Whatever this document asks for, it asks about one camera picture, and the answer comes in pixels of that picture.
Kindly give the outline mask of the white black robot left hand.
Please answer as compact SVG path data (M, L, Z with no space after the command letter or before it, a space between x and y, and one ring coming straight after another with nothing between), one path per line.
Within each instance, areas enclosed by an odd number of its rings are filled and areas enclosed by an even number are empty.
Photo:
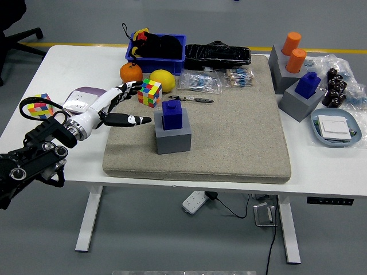
M71 116L65 127L79 140L84 140L91 135L93 129L97 129L102 124L112 127L134 127L152 122L150 117L111 112L119 103L136 95L141 89L141 85L141 81L131 81L111 88L84 113Z

